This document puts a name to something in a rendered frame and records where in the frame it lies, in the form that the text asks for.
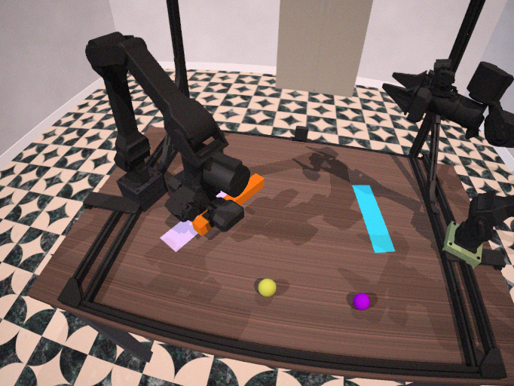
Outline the lavender rectangle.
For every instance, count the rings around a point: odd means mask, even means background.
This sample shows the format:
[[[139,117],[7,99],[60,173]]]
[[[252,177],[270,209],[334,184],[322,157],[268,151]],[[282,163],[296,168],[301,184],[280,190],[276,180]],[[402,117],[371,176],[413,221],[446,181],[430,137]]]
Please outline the lavender rectangle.
[[[223,198],[226,195],[226,193],[221,191],[218,195],[216,195],[216,197]],[[164,234],[161,237],[161,240],[163,240],[169,247],[177,252],[197,234],[198,233],[193,229],[192,222],[188,220],[187,222],[179,222],[166,234]]]

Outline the purple ball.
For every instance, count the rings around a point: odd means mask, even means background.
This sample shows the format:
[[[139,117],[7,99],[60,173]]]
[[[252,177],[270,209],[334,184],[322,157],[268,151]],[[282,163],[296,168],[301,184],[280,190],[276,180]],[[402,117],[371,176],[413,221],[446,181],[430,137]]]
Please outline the purple ball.
[[[357,310],[364,311],[370,306],[370,298],[365,293],[358,293],[353,298],[353,305]]]

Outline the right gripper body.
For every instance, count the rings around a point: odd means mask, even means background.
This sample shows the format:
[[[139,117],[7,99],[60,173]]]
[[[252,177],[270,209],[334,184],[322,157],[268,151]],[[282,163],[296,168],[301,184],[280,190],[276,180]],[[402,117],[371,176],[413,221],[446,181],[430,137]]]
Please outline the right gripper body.
[[[182,178],[181,178],[182,177]],[[173,193],[182,186],[182,180],[192,189],[194,187],[197,193],[200,191],[203,195],[210,221],[222,232],[227,232],[236,225],[244,217],[244,208],[233,200],[225,200],[222,197],[216,197],[221,191],[212,187],[205,181],[194,182],[186,178],[184,170],[171,177],[168,182],[169,190]]]

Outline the cyan rectangle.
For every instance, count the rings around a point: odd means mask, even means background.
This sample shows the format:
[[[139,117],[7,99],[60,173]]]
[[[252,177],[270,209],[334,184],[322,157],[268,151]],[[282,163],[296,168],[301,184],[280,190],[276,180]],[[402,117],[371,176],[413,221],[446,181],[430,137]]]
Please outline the cyan rectangle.
[[[352,185],[375,253],[395,252],[370,185]]]

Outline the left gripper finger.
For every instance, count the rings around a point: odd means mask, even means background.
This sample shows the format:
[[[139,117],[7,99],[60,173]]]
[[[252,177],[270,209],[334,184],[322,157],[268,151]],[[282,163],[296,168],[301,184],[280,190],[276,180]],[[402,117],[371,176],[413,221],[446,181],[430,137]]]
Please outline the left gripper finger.
[[[408,89],[419,85],[419,88],[417,90],[418,93],[426,73],[427,70],[418,75],[394,72],[392,74],[392,77]]]
[[[382,88],[393,99],[393,101],[401,108],[404,115],[407,114],[409,106],[418,90],[418,86],[412,88],[404,88],[393,84],[383,83]]]

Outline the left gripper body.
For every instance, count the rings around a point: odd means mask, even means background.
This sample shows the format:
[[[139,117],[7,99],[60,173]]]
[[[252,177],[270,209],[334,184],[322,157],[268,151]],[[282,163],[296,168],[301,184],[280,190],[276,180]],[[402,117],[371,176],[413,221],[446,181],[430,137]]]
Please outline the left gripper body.
[[[434,79],[434,80],[433,80]],[[430,111],[440,116],[440,120],[444,121],[445,119],[451,120],[454,115],[462,95],[460,95],[458,90],[452,90],[455,92],[455,96],[437,96],[431,94],[430,89],[432,86],[435,87],[435,72],[430,69],[428,74],[425,75],[424,80],[421,84],[421,87],[418,93],[415,94],[411,105],[408,109],[407,120],[412,121],[414,123],[421,121],[424,116],[424,113]],[[429,84],[428,84],[429,83]],[[426,88],[426,89],[424,89]],[[428,90],[427,90],[428,89]],[[432,99],[430,99],[432,97]],[[430,104],[429,104],[430,102]],[[413,105],[412,105],[413,104]],[[428,107],[427,107],[428,105]],[[426,110],[427,108],[427,110]],[[425,112],[424,112],[425,111]]]

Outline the orange bar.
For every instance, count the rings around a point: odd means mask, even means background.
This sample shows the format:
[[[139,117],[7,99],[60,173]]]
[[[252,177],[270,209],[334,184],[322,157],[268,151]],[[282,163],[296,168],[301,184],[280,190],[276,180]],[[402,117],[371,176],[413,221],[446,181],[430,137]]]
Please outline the orange bar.
[[[258,174],[254,174],[249,178],[248,185],[241,195],[236,198],[226,195],[223,198],[225,200],[233,200],[237,204],[241,205],[264,187],[264,181],[265,179],[263,177],[259,176]],[[192,221],[193,229],[201,236],[205,235],[210,229],[212,229],[209,222],[201,216],[205,212],[200,214],[194,221]]]

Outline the yellow ball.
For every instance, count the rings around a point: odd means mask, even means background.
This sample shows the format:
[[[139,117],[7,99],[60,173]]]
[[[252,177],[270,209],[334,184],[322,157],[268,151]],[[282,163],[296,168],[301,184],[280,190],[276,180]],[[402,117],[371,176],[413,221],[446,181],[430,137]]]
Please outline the yellow ball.
[[[268,278],[261,280],[258,285],[259,293],[265,297],[269,297],[269,296],[272,296],[273,294],[275,294],[276,289],[277,289],[277,286],[276,286],[275,282],[272,279],[268,279]]]

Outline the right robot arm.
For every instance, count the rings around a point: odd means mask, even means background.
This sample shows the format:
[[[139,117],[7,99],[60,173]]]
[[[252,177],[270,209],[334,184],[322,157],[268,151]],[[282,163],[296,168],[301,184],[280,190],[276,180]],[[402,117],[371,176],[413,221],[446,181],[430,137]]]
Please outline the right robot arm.
[[[163,115],[173,149],[181,153],[186,178],[205,181],[233,198],[242,194],[249,182],[249,168],[223,153],[228,141],[213,116],[181,92],[142,38],[113,32],[89,40],[85,53],[106,86],[118,130],[114,161],[127,172],[124,180],[138,188],[154,175],[144,161],[151,148],[148,138],[138,131],[127,82],[129,71]],[[211,136],[211,143],[202,143]],[[181,222],[192,222],[200,214],[198,207],[206,205],[201,192],[182,180],[182,187],[164,206]]]

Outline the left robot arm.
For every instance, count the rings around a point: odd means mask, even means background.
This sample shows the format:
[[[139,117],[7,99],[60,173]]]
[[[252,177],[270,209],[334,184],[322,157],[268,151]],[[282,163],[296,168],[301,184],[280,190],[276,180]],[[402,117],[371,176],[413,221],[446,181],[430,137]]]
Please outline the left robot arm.
[[[455,96],[457,87],[452,72],[452,59],[440,59],[434,63],[435,87],[431,94]],[[512,84],[514,77],[496,65],[481,61],[467,90],[450,121],[467,128],[466,139],[479,136],[479,127],[484,123],[484,135],[489,144],[497,147],[514,148],[514,114],[502,109],[500,99]],[[476,102],[477,101],[477,102]],[[499,102],[498,102],[499,101]],[[484,111],[488,107],[486,118]],[[495,191],[478,193],[470,201],[468,219],[455,230],[454,243],[471,253],[485,241],[493,238],[493,227],[514,216],[514,195],[502,197]],[[472,226],[472,227],[471,227]]]

